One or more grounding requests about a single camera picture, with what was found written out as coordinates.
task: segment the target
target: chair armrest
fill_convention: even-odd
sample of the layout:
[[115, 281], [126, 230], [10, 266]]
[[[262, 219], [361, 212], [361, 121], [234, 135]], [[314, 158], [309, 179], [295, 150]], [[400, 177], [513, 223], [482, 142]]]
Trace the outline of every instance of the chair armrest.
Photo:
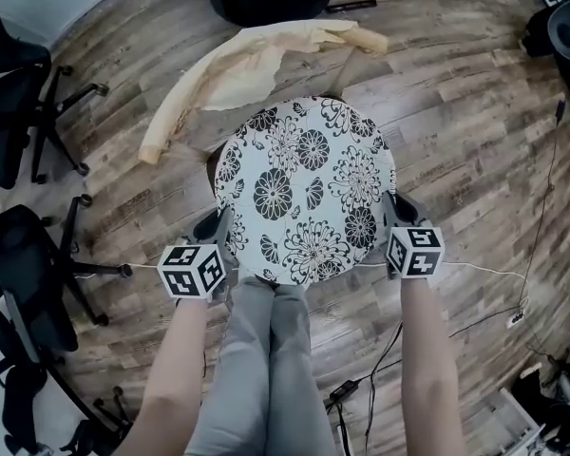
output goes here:
[[31, 336], [29, 335], [28, 326], [26, 326], [25, 321], [23, 320], [23, 316], [21, 315], [21, 310], [19, 309], [19, 305], [17, 304], [17, 299], [15, 298], [14, 294], [10, 291], [4, 290], [4, 299], [7, 303], [7, 309], [9, 310], [10, 320], [19, 334], [19, 338], [23, 343], [23, 347], [28, 354], [29, 359], [32, 363], [40, 364], [40, 356], [38, 355], [38, 351], [34, 346], [33, 341], [31, 340]]

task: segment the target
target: power strip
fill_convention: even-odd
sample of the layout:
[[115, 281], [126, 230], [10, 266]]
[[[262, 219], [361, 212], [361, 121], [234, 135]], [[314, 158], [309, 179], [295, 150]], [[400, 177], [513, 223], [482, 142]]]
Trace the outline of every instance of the power strip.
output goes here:
[[523, 319], [525, 318], [525, 314], [523, 313], [522, 309], [514, 312], [509, 318], [506, 320], [506, 328], [510, 330], [513, 326], [520, 324]]

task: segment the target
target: person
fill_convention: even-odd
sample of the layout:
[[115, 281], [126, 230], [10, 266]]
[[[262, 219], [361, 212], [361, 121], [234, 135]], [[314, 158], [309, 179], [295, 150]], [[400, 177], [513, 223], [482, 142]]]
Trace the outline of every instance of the person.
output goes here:
[[[239, 272], [231, 296], [215, 380], [202, 405], [207, 303], [183, 299], [116, 456], [337, 454], [313, 379], [305, 288], [273, 289]], [[408, 455], [463, 456], [458, 373], [438, 299], [426, 279], [403, 279], [401, 302]]]

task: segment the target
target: floral pattern cushion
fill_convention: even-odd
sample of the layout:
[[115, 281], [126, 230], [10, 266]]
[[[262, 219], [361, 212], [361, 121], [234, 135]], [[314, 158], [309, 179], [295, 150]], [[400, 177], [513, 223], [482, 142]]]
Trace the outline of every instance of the floral pattern cushion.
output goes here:
[[303, 97], [259, 111], [225, 145], [218, 209], [226, 247], [280, 284], [337, 276], [386, 240], [382, 196], [395, 191], [392, 154], [375, 123], [348, 104]]

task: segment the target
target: chair base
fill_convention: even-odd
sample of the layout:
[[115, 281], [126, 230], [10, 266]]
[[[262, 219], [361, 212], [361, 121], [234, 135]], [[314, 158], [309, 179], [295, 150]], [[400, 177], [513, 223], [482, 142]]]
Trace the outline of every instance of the chair base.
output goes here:
[[84, 162], [76, 162], [72, 158], [65, 144], [57, 134], [55, 123], [57, 118], [66, 113], [66, 111], [80, 102], [88, 94], [94, 92], [99, 96], [106, 96], [109, 92], [109, 88], [106, 85], [91, 83], [71, 96], [68, 96], [62, 102], [55, 103], [55, 94], [57, 92], [59, 78], [61, 76], [69, 76], [72, 72], [72, 66], [57, 67], [57, 70], [50, 81], [50, 85], [48, 86], [45, 102], [39, 106], [40, 109], [36, 115], [37, 123], [35, 123], [35, 125], [38, 126], [38, 130], [36, 133], [33, 157], [31, 161], [31, 181], [33, 183], [44, 184], [47, 182], [47, 175], [39, 174], [38, 172], [45, 140], [48, 140], [54, 145], [57, 151], [67, 159], [72, 169], [78, 172], [78, 174], [84, 177], [89, 172], [89, 168]]
[[72, 199], [67, 211], [66, 222], [64, 224], [64, 232], [59, 243], [59, 251], [55, 255], [61, 260], [65, 260], [65, 265], [62, 266], [64, 271], [64, 283], [71, 291], [72, 295], [80, 306], [85, 311], [86, 316], [91, 322], [98, 326], [107, 326], [109, 319], [105, 313], [95, 313], [88, 300], [86, 299], [83, 290], [81, 289], [78, 281], [76, 280], [77, 274], [91, 274], [102, 276], [120, 276], [123, 278], [133, 276], [133, 271], [130, 265], [124, 264], [119, 266], [98, 265], [95, 263], [83, 263], [74, 261], [71, 258], [72, 244], [74, 238], [74, 228], [76, 225], [76, 215], [78, 207], [88, 208], [93, 203], [91, 196], [82, 194]]

